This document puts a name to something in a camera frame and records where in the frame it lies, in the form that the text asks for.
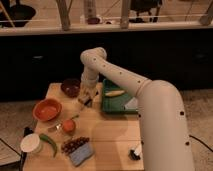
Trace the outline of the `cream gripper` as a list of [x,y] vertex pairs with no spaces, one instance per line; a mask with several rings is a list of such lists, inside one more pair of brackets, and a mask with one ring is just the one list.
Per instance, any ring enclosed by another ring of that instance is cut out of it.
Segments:
[[86,85],[81,84],[78,101],[82,104],[86,104],[89,100],[92,100],[96,94],[97,89],[95,87],[87,87]]

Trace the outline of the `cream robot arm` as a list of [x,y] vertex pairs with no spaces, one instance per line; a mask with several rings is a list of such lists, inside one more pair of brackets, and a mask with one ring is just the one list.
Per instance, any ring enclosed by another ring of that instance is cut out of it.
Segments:
[[184,104],[174,85],[108,62],[102,47],[83,51],[80,60],[83,93],[103,75],[137,99],[145,171],[195,171]]

